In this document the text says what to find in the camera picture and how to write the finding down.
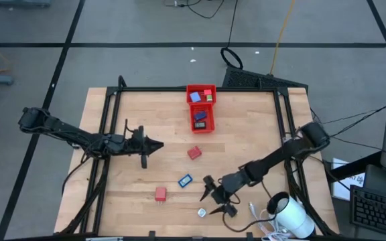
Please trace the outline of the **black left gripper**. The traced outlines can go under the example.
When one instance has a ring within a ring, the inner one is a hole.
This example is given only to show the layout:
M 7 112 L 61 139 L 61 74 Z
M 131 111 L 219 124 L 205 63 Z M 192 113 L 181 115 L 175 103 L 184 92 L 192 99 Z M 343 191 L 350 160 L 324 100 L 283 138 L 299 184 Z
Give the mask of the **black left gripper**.
M 150 156 L 155 151 L 164 147 L 164 143 L 150 139 L 144 136 L 144 128 L 140 125 L 137 129 L 129 129 L 125 126 L 125 132 L 130 132 L 131 137 L 128 140 L 129 147 L 132 153 L 137 153 L 141 156 L 141 167 L 147 168 L 147 156 Z

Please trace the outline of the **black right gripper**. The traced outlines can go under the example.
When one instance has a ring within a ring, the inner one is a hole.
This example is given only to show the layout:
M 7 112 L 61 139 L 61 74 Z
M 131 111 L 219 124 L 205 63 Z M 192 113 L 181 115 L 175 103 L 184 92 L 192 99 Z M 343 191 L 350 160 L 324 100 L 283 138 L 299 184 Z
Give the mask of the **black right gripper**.
M 223 213 L 228 214 L 230 217 L 235 217 L 238 210 L 231 203 L 232 194 L 227 192 L 222 185 L 215 185 L 213 178 L 210 175 L 207 175 L 203 178 L 205 183 L 205 190 L 200 198 L 200 201 L 206 198 L 207 195 L 211 195 L 211 198 L 217 203 L 220 204 L 218 208 L 212 210 L 209 214 Z

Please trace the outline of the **blue framed small display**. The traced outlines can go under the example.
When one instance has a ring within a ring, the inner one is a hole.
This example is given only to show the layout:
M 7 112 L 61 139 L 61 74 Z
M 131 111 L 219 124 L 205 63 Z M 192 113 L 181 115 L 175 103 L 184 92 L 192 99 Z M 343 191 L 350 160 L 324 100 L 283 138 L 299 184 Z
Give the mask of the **blue framed small display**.
M 182 177 L 178 184 L 181 188 L 185 188 L 188 184 L 192 182 L 192 176 L 190 174 L 186 174 L 184 177 Z

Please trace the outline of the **red wall charger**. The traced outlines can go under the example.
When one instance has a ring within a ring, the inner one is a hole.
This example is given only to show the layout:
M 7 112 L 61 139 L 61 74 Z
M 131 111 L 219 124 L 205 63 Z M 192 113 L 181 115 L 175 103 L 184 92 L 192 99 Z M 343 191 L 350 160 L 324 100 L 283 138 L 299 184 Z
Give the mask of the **red wall charger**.
M 163 203 L 166 201 L 167 189 L 165 187 L 157 187 L 155 189 L 155 201 L 157 203 Z
M 202 150 L 200 147 L 194 146 L 187 151 L 187 154 L 191 160 L 195 160 L 202 155 Z

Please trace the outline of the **red plastic bin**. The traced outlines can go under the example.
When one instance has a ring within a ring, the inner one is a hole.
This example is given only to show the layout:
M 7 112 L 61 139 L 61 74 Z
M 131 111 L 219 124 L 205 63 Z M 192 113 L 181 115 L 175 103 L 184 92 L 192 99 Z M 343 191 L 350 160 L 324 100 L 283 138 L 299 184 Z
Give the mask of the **red plastic bin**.
M 204 95 L 204 90 L 210 89 L 212 91 L 212 102 L 206 101 L 206 96 Z M 200 102 L 191 102 L 190 100 L 190 93 L 191 92 L 198 92 L 201 97 Z M 189 105 L 194 104 L 215 104 L 216 103 L 216 86 L 214 84 L 189 84 L 186 87 L 186 101 Z
M 205 111 L 207 113 L 207 117 L 200 120 L 194 120 L 194 114 L 196 112 Z M 206 122 L 206 129 L 195 130 L 194 123 L 195 122 Z M 190 106 L 190 126 L 193 133 L 211 133 L 215 130 L 215 122 L 214 122 L 214 111 L 211 104 L 194 104 Z

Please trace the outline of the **white cylinder black rim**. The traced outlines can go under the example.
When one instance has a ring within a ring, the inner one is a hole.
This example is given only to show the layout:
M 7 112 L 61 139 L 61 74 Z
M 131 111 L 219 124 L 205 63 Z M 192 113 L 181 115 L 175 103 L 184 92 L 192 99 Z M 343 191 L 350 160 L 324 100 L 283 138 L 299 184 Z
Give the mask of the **white cylinder black rim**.
M 285 228 L 296 238 L 307 238 L 315 230 L 315 223 L 303 206 L 287 192 L 275 194 L 269 200 L 266 210 L 277 228 Z

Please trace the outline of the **black perforated case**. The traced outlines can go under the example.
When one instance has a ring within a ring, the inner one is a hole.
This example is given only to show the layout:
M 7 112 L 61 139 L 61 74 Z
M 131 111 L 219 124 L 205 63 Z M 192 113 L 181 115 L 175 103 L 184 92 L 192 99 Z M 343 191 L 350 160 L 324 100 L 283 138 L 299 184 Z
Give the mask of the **black perforated case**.
M 306 92 L 308 91 L 307 84 L 276 78 L 271 74 L 262 75 L 232 67 L 226 69 L 222 87 L 288 87 L 304 88 Z

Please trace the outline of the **white paper sheet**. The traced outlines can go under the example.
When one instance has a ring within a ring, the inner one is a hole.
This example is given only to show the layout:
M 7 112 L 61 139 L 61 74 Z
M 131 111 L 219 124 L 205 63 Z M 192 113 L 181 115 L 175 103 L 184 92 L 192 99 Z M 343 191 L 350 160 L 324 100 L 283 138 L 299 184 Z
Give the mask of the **white paper sheet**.
M 342 179 L 340 181 L 335 181 L 332 183 L 332 197 L 350 201 L 350 191 L 345 188 L 350 187 L 352 185 L 356 185 L 359 187 L 362 187 L 365 181 L 365 173 L 360 173 L 357 175 L 353 175 L 350 177 L 347 177 L 345 179 Z

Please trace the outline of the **black side desk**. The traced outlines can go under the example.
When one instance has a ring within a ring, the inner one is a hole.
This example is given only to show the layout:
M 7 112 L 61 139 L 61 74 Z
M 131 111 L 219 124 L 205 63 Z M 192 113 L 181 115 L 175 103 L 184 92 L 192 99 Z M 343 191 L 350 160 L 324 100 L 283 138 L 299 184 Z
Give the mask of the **black side desk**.
M 335 182 L 347 177 L 365 173 L 363 187 L 386 194 L 386 151 L 378 151 L 341 167 L 332 169 L 329 181 Z

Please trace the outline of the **black keyboard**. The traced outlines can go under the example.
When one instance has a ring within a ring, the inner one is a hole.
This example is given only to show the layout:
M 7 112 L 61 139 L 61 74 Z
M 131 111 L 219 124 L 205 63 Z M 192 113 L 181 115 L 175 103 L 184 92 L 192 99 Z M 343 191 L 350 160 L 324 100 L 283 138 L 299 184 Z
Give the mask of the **black keyboard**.
M 386 234 L 386 193 L 350 186 L 350 223 Z

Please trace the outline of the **black metal table frame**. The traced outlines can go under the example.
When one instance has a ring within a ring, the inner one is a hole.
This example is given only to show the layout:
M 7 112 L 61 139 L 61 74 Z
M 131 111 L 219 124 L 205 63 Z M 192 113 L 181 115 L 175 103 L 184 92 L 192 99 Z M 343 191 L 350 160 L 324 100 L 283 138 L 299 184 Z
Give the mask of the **black metal table frame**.
M 211 197 L 200 198 L 206 175 L 219 178 L 232 173 L 280 146 L 279 124 L 286 121 L 286 113 L 283 106 L 275 105 L 272 92 L 219 88 L 215 130 L 208 134 L 192 132 L 184 88 L 128 87 L 117 114 L 116 133 L 124 125 L 142 125 L 152 139 L 165 145 L 149 157 L 147 169 L 141 168 L 136 155 L 110 160 L 99 235 L 146 239 L 153 230 L 157 239 L 174 241 L 245 240 L 247 232 L 261 236 L 260 229 L 250 224 L 248 204 L 263 209 L 271 194 L 288 189 L 283 165 L 274 167 L 262 184 L 239 192 L 241 203 L 234 218 L 210 215 L 215 203 Z M 187 151 L 194 146 L 201 148 L 202 155 L 191 160 Z M 178 181 L 186 174 L 192 182 L 181 188 Z M 155 201 L 157 187 L 167 189 L 163 203 Z M 200 208 L 206 210 L 203 218 L 198 215 Z

